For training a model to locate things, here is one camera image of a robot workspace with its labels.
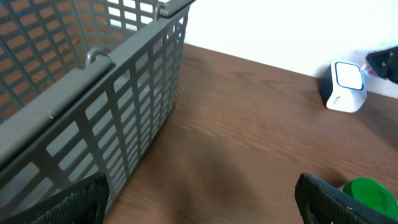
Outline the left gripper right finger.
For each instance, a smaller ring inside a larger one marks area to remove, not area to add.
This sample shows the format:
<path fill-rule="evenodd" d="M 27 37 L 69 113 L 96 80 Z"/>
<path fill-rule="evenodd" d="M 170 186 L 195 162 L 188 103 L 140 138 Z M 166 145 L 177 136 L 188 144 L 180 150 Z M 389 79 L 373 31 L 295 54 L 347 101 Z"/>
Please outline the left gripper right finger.
<path fill-rule="evenodd" d="M 309 173 L 300 175 L 295 201 L 304 223 L 397 223 Z"/>

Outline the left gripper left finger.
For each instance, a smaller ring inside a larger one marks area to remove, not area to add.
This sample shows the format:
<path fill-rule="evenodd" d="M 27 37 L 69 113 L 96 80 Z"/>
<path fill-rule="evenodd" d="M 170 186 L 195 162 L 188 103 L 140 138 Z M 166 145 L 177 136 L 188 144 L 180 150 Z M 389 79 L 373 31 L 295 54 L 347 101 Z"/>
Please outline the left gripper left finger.
<path fill-rule="evenodd" d="M 1 224 L 102 224 L 108 197 L 106 174 L 97 172 Z"/>

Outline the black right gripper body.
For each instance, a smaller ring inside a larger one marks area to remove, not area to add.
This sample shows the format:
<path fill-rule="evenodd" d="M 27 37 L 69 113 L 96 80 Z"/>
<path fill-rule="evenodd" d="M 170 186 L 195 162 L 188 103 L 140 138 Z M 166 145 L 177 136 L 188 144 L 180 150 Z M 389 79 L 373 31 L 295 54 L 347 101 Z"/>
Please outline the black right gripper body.
<path fill-rule="evenodd" d="M 397 83 L 397 47 L 369 53 L 366 61 L 379 78 Z"/>

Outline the green-lid seasoning jar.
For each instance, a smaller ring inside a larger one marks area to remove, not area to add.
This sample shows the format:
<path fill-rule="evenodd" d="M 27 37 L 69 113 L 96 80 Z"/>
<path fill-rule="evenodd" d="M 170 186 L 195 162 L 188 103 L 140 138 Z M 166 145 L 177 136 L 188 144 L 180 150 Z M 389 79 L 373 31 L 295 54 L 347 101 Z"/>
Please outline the green-lid seasoning jar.
<path fill-rule="evenodd" d="M 369 177 L 358 177 L 345 184 L 342 191 L 377 212 L 397 219 L 397 200 L 378 181 Z"/>

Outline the red Top snack bar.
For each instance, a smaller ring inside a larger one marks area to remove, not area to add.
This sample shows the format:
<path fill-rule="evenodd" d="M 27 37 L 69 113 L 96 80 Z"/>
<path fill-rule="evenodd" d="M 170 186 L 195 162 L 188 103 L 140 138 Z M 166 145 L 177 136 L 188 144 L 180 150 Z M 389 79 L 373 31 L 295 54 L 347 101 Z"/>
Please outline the red Top snack bar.
<path fill-rule="evenodd" d="M 369 77 L 378 77 L 377 73 L 373 70 L 372 66 L 365 61 L 361 66 L 362 72 Z"/>

